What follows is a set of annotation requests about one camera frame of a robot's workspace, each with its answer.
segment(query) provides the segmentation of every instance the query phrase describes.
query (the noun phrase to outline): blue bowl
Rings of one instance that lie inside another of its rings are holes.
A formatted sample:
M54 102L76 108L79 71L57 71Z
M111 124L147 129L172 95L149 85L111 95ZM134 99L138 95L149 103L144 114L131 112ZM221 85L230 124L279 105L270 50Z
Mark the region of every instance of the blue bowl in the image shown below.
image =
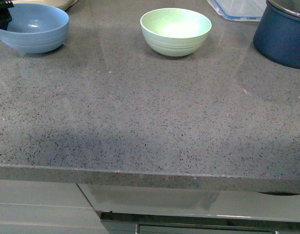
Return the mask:
M0 39L18 51L49 52L67 38L69 16L63 10L44 4L19 3L9 11L13 20L7 30L0 29Z

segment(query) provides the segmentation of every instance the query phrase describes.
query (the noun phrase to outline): container lid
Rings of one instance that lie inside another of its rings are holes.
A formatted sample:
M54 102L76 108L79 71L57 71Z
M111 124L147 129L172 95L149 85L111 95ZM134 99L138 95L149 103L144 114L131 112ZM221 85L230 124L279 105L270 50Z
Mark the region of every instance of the container lid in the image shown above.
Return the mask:
M268 0L278 10L300 18L300 0Z

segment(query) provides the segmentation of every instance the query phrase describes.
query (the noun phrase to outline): countertop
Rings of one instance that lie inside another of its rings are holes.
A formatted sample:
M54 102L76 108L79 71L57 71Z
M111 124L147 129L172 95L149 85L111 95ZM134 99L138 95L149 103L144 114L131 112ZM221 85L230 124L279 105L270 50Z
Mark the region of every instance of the countertop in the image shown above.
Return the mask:
M169 58L140 17L206 15L204 45ZM0 179L300 193L300 70L252 43L258 22L206 0L79 0L65 44L0 41Z

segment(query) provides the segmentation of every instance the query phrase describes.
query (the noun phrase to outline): cabinet drawer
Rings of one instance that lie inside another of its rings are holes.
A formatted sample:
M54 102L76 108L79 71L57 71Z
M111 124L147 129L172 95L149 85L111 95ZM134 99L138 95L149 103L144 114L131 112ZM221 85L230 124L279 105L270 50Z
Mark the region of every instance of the cabinet drawer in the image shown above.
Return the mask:
M0 180L0 203L91 207L76 184Z
M84 185L97 211L300 222L300 195Z

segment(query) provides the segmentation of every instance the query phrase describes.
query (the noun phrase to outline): dark blue pot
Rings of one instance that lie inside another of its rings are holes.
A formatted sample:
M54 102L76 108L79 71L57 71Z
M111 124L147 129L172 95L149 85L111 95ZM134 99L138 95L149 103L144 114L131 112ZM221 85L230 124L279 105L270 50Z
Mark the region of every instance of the dark blue pot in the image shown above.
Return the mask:
M300 18L276 9L268 0L253 42L270 60L300 69Z

